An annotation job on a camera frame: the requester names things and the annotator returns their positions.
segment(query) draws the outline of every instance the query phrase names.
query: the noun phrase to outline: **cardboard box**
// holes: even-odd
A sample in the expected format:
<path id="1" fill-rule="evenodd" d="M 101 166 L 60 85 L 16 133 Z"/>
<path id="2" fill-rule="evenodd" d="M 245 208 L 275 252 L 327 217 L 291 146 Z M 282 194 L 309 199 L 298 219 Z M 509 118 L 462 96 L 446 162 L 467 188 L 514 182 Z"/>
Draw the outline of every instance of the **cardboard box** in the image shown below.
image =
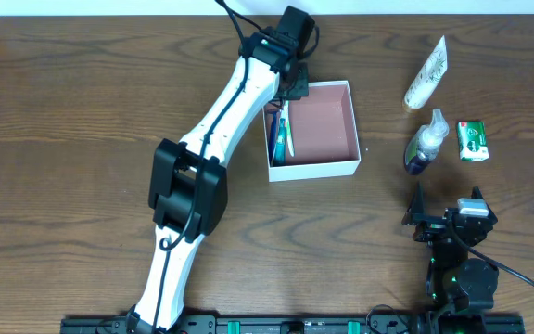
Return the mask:
<path id="1" fill-rule="evenodd" d="M 270 182 L 355 173 L 362 156 L 347 81 L 309 83 L 307 97 L 289 102 L 289 118 L 295 156 L 286 145 L 286 165 L 273 167 L 265 146 Z M 266 143 L 272 121 L 263 112 Z"/>

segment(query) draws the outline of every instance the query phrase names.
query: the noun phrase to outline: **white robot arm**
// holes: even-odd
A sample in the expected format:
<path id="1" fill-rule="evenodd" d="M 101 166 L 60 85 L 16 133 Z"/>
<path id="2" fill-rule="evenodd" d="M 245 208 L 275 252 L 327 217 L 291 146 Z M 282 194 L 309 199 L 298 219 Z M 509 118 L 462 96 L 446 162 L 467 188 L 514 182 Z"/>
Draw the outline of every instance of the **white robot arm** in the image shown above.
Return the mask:
<path id="1" fill-rule="evenodd" d="M 289 6 L 276 29 L 245 39 L 234 74 L 207 115 L 179 144 L 164 139 L 158 146 L 149 192 L 156 246 L 144 294 L 128 314 L 128 332 L 163 333 L 177 323 L 197 248 L 225 210 L 232 153 L 280 82 L 296 85 L 313 27 L 308 14 Z M 180 173 L 187 169 L 197 172 L 194 180 Z"/>

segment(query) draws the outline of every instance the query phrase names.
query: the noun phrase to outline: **white pen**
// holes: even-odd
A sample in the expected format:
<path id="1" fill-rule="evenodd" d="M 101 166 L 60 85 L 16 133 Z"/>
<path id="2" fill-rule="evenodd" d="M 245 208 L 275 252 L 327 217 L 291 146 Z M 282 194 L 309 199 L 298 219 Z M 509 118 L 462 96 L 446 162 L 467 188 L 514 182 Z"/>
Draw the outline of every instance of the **white pen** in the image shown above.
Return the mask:
<path id="1" fill-rule="evenodd" d="M 287 148 L 289 154 L 294 156 L 294 142 L 292 142 L 292 128 L 289 121 L 289 101 L 284 102 L 281 118 L 286 120 L 286 135 L 287 135 Z"/>

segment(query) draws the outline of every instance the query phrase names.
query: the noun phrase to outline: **white arm segment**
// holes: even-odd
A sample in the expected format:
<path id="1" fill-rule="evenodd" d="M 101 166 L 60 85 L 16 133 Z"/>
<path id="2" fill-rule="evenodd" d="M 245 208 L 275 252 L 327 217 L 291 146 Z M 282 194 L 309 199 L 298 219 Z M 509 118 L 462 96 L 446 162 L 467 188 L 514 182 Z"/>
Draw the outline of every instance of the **white arm segment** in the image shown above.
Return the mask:
<path id="1" fill-rule="evenodd" d="M 203 120 L 190 133 L 184 135 L 186 149 L 197 155 L 201 152 L 203 136 L 218 117 L 228 101 L 241 84 L 245 72 L 245 60 L 239 58 L 234 74 L 222 94 L 215 101 Z M 205 158 L 216 157 L 223 167 L 227 167 L 238 141 L 247 131 L 248 126 L 259 110 L 273 99 L 279 88 L 279 73 L 270 70 L 270 66 L 255 58 L 248 59 L 248 78 L 245 89 L 236 98 L 216 126 L 205 150 Z"/>
<path id="2" fill-rule="evenodd" d="M 156 249 L 152 266 L 147 278 L 146 290 L 144 295 L 135 306 L 135 312 L 139 314 L 142 321 L 147 322 L 150 326 L 154 323 L 156 314 L 156 304 L 158 303 L 159 281 L 162 278 L 164 261 L 166 256 L 170 255 L 168 268 L 164 279 L 164 291 L 162 292 L 162 301 L 159 306 L 158 323 L 160 328 L 170 328 L 178 319 L 184 308 L 184 286 L 191 271 L 191 265 L 195 258 L 197 248 L 205 236 L 199 235 L 193 243 L 181 241 L 170 254 L 159 247 L 163 238 L 170 238 L 174 241 L 178 238 L 179 233 L 169 227 L 159 228 L 156 226 Z"/>
<path id="3" fill-rule="evenodd" d="M 200 154 L 203 136 L 210 129 L 213 121 L 230 101 L 244 78 L 245 60 L 239 58 L 234 74 L 218 100 L 208 114 L 181 142 L 187 143 L 186 149 Z M 234 104 L 228 109 L 216 126 L 205 151 L 205 158 L 216 157 L 226 167 L 232 152 L 259 110 L 273 99 L 279 87 L 279 73 L 270 70 L 270 66 L 255 58 L 248 59 L 248 78 L 245 89 L 238 95 Z M 179 233 L 169 227 L 156 227 L 156 249 L 152 260 L 146 290 L 135 306 L 140 321 L 150 326 L 154 323 L 159 285 L 167 252 L 159 247 L 163 238 L 178 238 Z M 184 308 L 184 286 L 191 270 L 197 248 L 204 236 L 199 235 L 193 243 L 181 241 L 170 251 L 168 269 L 164 279 L 162 300 L 159 306 L 157 327 L 170 328 Z"/>

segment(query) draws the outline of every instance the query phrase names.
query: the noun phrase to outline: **wood grain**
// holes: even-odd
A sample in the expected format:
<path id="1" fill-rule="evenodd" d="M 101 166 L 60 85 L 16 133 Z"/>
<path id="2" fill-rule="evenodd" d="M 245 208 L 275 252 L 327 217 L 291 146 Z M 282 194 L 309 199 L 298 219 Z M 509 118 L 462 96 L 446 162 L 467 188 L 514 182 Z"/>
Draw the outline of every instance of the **wood grain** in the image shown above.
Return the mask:
<path id="1" fill-rule="evenodd" d="M 426 304 L 429 254 L 401 226 L 418 180 L 438 214 L 479 185 L 500 220 L 479 249 L 534 278 L 534 16 L 316 20 L 311 79 L 350 81 L 362 164 L 352 177 L 269 184 L 258 118 L 186 304 L 226 315 Z M 402 95 L 443 34 L 447 75 L 408 115 Z M 138 301 L 154 148 L 201 119 L 236 50 L 226 17 L 0 18 L 0 333 L 55 333 L 66 315 Z M 403 150 L 434 107 L 451 123 L 482 120 L 490 159 L 460 162 L 451 130 L 438 161 L 408 176 Z M 501 273 L 495 298 L 534 332 L 531 287 Z"/>

